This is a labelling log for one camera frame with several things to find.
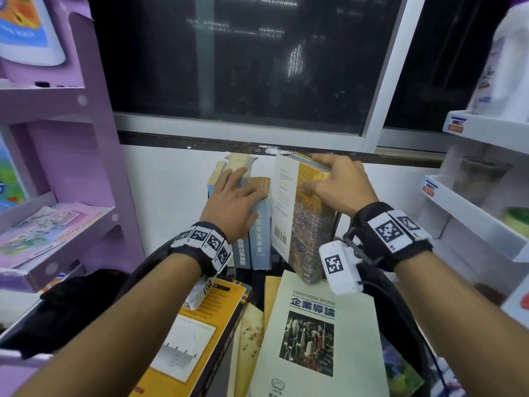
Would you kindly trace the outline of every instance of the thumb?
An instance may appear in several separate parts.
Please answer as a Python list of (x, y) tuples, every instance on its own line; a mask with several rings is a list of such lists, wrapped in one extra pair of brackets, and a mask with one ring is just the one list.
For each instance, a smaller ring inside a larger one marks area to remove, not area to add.
[(301, 190), (308, 194), (314, 194), (316, 193), (316, 188), (318, 187), (318, 184), (320, 184), (322, 179), (310, 179), (308, 181), (305, 181), (301, 184)]
[(259, 213), (257, 212), (250, 213), (250, 215), (248, 216), (248, 219), (246, 220), (246, 228), (248, 229), (248, 231), (250, 230), (250, 227), (252, 226), (253, 222), (257, 220), (258, 217), (259, 217)]

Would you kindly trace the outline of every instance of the dark window glass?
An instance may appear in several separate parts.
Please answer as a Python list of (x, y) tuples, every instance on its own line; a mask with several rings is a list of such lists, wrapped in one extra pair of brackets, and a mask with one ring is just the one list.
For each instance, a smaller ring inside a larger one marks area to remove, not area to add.
[(402, 0), (90, 0), (114, 110), (360, 133)]
[(386, 127), (442, 131), (466, 109), (510, 0), (426, 0)]

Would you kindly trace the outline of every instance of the bottle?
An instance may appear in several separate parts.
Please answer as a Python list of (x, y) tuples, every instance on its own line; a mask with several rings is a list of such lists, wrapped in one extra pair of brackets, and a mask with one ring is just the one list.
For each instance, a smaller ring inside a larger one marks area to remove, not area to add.
[(43, 0), (0, 0), (0, 57), (32, 66), (64, 62)]
[(479, 115), (529, 119), (529, 0), (512, 0), (494, 33), (493, 45), (469, 109)]

